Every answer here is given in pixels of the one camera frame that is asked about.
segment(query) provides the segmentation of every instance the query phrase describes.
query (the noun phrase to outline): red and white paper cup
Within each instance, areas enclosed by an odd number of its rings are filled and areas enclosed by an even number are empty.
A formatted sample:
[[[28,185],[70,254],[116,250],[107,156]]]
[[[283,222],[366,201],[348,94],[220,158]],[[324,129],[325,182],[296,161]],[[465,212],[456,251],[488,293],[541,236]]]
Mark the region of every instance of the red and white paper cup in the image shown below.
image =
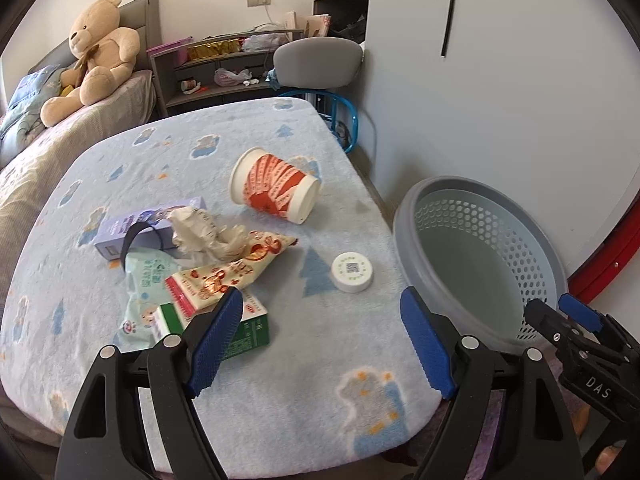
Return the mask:
[[[262,148],[240,157],[229,178],[229,194],[236,204],[302,224],[313,209],[320,181]]]

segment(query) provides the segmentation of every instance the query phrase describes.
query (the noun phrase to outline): teddy bear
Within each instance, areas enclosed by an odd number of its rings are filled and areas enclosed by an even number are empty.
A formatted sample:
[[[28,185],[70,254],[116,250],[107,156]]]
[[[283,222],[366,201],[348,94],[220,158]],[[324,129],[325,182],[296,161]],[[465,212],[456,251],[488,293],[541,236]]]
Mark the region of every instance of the teddy bear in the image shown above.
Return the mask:
[[[132,28],[119,27],[121,2],[97,0],[75,20],[69,48],[78,62],[61,75],[62,88],[75,88],[44,103],[40,119],[45,126],[55,126],[83,106],[110,96],[131,76],[140,37]]]

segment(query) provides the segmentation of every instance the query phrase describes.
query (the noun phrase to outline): brown bow tie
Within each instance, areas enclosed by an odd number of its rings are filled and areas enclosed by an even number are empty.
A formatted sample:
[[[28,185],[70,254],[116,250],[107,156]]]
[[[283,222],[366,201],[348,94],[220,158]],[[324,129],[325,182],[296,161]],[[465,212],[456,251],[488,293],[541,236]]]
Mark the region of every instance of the brown bow tie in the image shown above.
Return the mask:
[[[100,48],[100,45],[95,44],[89,50],[87,50],[84,54],[82,54],[82,57],[76,63],[76,66],[74,67],[74,69],[75,70],[80,69],[80,72],[78,72],[78,78],[76,78],[76,88],[78,88],[82,84],[82,80],[84,79],[84,76],[86,75],[86,71],[89,68],[88,67],[89,59],[91,59],[94,56],[94,54],[98,52],[99,48]]]

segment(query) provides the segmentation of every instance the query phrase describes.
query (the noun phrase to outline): electrical outlet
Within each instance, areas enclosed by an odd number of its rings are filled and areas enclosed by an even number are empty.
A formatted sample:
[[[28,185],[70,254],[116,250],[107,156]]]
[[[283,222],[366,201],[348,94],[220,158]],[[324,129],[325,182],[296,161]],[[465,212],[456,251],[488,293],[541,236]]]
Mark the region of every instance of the electrical outlet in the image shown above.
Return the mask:
[[[261,5],[271,5],[271,0],[246,0],[247,7],[259,7]]]

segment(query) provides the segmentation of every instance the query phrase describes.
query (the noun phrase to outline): green box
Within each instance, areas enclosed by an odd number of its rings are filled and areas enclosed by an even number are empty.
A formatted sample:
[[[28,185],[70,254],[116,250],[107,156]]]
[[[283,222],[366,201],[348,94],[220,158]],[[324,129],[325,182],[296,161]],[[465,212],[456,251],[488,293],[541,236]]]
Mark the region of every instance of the green box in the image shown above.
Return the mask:
[[[246,290],[242,292],[242,299],[244,300],[242,319],[223,359],[243,354],[258,346],[268,345],[270,341],[267,309]],[[176,309],[173,303],[160,305],[152,323],[156,341],[160,341],[169,334],[182,334],[189,321],[184,319],[182,311]]]

